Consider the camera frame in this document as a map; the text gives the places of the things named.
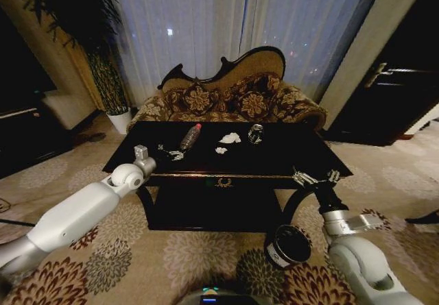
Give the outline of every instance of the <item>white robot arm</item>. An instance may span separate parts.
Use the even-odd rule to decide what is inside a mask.
[[[329,247],[329,258],[343,272],[359,304],[421,305],[399,282],[384,253],[358,236],[341,236]]]
[[[0,245],[0,273],[35,268],[50,252],[72,244],[110,214],[120,199],[140,187],[156,168],[146,147],[137,145],[134,153],[133,164],[121,164],[107,178],[51,208],[25,236]]]
[[[390,269],[384,253],[370,241],[354,235],[375,228],[382,221],[373,215],[349,217],[348,207],[333,190],[339,178],[337,171],[331,171],[329,179],[324,181],[317,181],[306,173],[295,174],[295,180],[303,187],[311,187],[319,201],[329,258],[346,276],[357,296],[357,303],[422,305],[404,289]]]

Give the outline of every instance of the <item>white curtain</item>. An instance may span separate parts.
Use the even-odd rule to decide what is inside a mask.
[[[133,105],[177,64],[200,79],[261,45],[285,54],[284,80],[318,100],[372,0],[118,0],[121,67]]]
[[[156,92],[177,64],[200,79],[237,58],[245,0],[118,0],[117,46],[133,105]]]
[[[264,45],[285,55],[284,80],[319,100],[373,0],[248,0],[240,53]]]

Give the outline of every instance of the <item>patterned carpet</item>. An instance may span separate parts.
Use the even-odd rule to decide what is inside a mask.
[[[84,131],[96,132],[107,137],[0,180],[0,218],[36,223],[48,208],[102,179],[100,169],[123,137],[104,116]],[[439,304],[439,228],[403,220],[439,208],[439,123],[391,147],[331,143],[331,148],[355,174],[336,186],[337,194],[352,212],[385,221],[363,236],[385,252],[410,293],[425,304]],[[284,204],[291,191],[276,194]],[[78,242],[49,255],[27,277],[11,277],[16,287],[4,304],[175,304],[209,282],[279,304],[355,304],[327,260],[317,209],[310,197],[294,217],[311,239],[311,259],[278,271],[263,255],[264,235],[149,231],[140,201],[128,195]],[[28,230],[1,224],[0,242]]]

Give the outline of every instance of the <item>sofa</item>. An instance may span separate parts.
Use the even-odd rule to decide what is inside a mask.
[[[217,74],[205,80],[186,75],[182,64],[173,68],[128,131],[137,121],[306,123],[314,130],[324,125],[326,111],[283,81],[285,57],[279,49],[258,47],[221,62]]]

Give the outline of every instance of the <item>black coffee table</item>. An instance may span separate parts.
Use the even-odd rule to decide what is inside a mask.
[[[203,123],[201,135],[185,158],[172,162],[158,149],[177,149],[192,122],[139,121],[113,154],[104,171],[134,161],[133,148],[145,145],[157,169],[145,185],[159,186],[155,203],[145,187],[139,195],[151,230],[267,232],[291,221],[307,194],[291,197],[282,213],[275,188],[299,188],[294,168],[322,180],[338,170],[352,175],[324,141],[306,125],[265,123],[260,145],[248,141],[253,123]],[[218,141],[231,132],[240,143]],[[228,151],[221,155],[216,147]]]

